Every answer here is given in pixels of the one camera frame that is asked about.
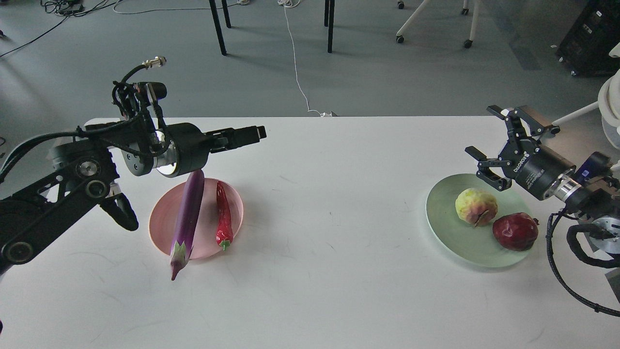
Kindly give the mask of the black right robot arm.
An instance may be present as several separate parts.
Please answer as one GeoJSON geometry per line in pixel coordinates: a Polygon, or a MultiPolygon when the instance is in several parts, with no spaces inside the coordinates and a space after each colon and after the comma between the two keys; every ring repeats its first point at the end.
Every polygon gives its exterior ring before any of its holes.
{"type": "Polygon", "coordinates": [[[564,208],[549,216],[545,233],[551,270],[577,301],[595,312],[618,317],[618,311],[587,300],[566,284],[552,248],[555,227],[566,217],[576,220],[565,236],[578,260],[593,267],[619,267],[619,181],[613,176],[610,158],[593,152],[576,166],[541,143],[541,136],[559,133],[560,128],[534,109],[491,105],[487,111],[505,123],[507,141],[496,158],[488,158],[474,146],[465,149],[478,162],[477,177],[498,191],[516,183],[540,201],[549,197],[562,201],[564,208]]]}

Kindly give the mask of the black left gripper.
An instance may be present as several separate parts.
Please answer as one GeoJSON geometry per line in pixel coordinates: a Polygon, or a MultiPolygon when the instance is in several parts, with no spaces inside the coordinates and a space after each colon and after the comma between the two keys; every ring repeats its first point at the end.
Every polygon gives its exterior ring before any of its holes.
{"type": "Polygon", "coordinates": [[[188,122],[173,124],[168,126],[165,137],[170,145],[155,159],[155,169],[166,177],[182,176],[203,168],[210,153],[234,150],[265,138],[265,126],[224,128],[203,133],[188,122]]]}

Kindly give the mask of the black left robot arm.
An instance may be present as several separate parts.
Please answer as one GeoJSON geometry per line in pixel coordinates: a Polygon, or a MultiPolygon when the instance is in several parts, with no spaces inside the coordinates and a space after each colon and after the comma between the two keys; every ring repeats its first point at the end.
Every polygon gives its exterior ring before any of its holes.
{"type": "Polygon", "coordinates": [[[38,135],[9,153],[1,166],[2,180],[36,146],[69,139],[49,152],[52,173],[1,201],[2,274],[32,261],[95,206],[120,227],[137,230],[137,216],[117,185],[120,175],[112,148],[122,151],[134,176],[157,170],[164,177],[178,177],[203,168],[211,153],[265,139],[263,126],[202,132],[188,122],[166,124],[159,105],[168,94],[166,86],[161,82],[130,82],[135,73],[164,64],[164,57],[146,60],[113,82],[111,97],[120,111],[120,121],[38,135]]]}

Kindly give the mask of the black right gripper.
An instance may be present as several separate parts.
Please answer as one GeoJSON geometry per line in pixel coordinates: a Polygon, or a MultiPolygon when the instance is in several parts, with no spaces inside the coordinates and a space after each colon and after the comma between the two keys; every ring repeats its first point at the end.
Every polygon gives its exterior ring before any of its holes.
{"type": "Polygon", "coordinates": [[[541,145],[540,137],[556,135],[560,127],[527,105],[505,109],[491,105],[486,110],[505,122],[508,140],[499,153],[501,159],[487,158],[474,146],[465,148],[478,162],[476,177],[498,191],[511,188],[513,179],[540,201],[551,197],[558,179],[576,169],[573,163],[541,145]],[[503,168],[505,177],[498,176],[491,168],[503,168]]]}

